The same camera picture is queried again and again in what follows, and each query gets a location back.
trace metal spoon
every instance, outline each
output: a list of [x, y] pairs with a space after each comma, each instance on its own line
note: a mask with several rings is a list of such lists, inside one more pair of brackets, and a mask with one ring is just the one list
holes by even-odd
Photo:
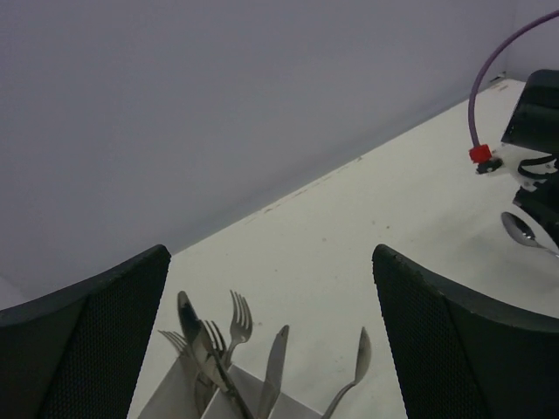
[[517, 217], [514, 214], [511, 214], [510, 212], [503, 212], [500, 215], [500, 220], [502, 221], [508, 235], [516, 243], [527, 247], [542, 249], [547, 253], [559, 257], [559, 255], [557, 255], [555, 252], [538, 243], [538, 241], [535, 239], [535, 234], [532, 229], [530, 229], [530, 227], [521, 218]]
[[338, 407], [338, 404], [340, 403], [342, 397], [345, 396], [345, 394], [348, 393], [350, 389], [352, 389], [353, 387], [355, 387], [357, 384], [361, 382], [361, 380], [369, 370], [370, 357], [371, 357], [370, 339], [369, 339], [369, 335], [367, 334], [367, 330], [363, 328], [361, 329], [361, 337], [359, 338], [359, 349], [357, 351], [357, 365], [355, 366], [355, 379], [350, 384], [342, 388], [337, 395], [335, 395], [334, 400], [330, 403], [328, 409], [326, 409], [326, 413], [322, 415], [322, 419], [329, 419], [330, 417], [332, 417], [332, 414], [334, 413], [335, 408]]

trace white table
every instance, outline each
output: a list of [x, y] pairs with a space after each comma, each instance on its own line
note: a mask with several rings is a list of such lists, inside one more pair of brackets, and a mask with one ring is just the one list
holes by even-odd
[[[500, 141], [522, 83], [479, 98], [483, 141]], [[154, 330], [179, 330], [176, 294], [228, 332], [230, 288], [251, 305], [255, 330], [235, 361], [263, 376], [273, 336], [292, 329], [284, 389], [324, 410], [353, 377], [361, 326], [373, 341], [365, 382], [340, 418], [404, 418], [371, 276], [388, 244], [425, 267], [515, 306], [559, 317], [559, 265], [513, 243], [500, 225], [517, 189], [510, 176], [474, 174], [462, 103], [173, 257]], [[152, 335], [130, 411], [136, 417], [176, 358]]]

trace gray wall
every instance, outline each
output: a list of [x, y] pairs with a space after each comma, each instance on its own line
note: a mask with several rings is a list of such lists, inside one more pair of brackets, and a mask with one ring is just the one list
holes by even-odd
[[[515, 29], [559, 9], [557, 0], [517, 0]], [[526, 79], [530, 73], [542, 68], [559, 70], [559, 18], [518, 38], [509, 48], [508, 73], [517, 79]]]
[[0, 274], [195, 243], [463, 99], [513, 3], [3, 0]]

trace white cutlery tray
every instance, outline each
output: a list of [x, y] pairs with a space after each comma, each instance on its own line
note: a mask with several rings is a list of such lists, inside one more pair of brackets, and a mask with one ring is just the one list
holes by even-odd
[[[256, 414], [262, 381], [234, 364], [229, 370], [251, 411]], [[192, 397], [193, 377], [187, 375], [179, 360], [175, 361], [139, 419], [197, 419]], [[219, 391], [214, 394], [202, 416], [203, 419], [239, 419], [231, 409], [229, 400]], [[270, 419], [320, 419], [321, 414], [292, 397], [281, 393]]]

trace purple cable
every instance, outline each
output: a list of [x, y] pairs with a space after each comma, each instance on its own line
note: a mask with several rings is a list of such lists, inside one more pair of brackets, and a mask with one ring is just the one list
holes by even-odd
[[468, 126], [470, 128], [470, 135], [472, 136], [472, 144], [473, 146], [479, 147], [480, 146], [480, 138], [478, 137], [478, 130], [475, 127], [475, 98], [480, 90], [481, 81], [483, 80], [483, 76], [486, 75], [487, 70], [491, 64], [495, 61], [495, 59], [503, 52], [505, 48], [511, 45], [517, 38], [521, 35], [524, 35], [526, 32], [534, 29], [536, 26], [540, 24], [545, 24], [551, 19], [559, 17], [559, 10], [552, 11], [551, 13], [536, 19], [531, 24], [527, 24], [526, 26], [520, 28], [518, 31], [513, 33], [510, 37], [505, 39], [501, 45], [489, 56], [485, 64], [481, 67], [478, 76], [475, 78], [473, 82], [472, 91], [470, 92], [470, 100], [468, 102]]

